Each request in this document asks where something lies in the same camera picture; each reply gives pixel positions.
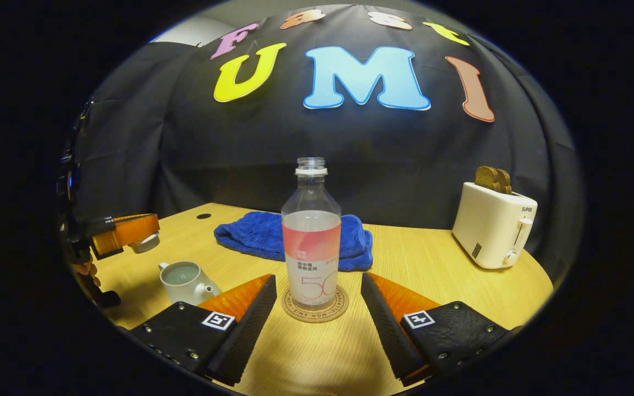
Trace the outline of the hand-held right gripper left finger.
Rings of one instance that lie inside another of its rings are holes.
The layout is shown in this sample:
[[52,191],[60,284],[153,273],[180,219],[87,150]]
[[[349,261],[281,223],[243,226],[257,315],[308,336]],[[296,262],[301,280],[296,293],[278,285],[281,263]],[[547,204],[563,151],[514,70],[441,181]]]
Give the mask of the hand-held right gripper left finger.
[[198,376],[234,386],[277,298],[265,274],[193,305],[176,302],[130,330],[141,346]]

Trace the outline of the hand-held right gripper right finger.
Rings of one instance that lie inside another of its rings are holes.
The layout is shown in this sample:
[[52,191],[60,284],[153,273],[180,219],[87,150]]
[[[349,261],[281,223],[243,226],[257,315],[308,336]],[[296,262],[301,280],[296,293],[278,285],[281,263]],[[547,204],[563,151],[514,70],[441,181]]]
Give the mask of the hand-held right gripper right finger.
[[521,331],[504,328],[463,301],[439,304],[370,272],[363,273],[360,295],[404,386],[459,371]]

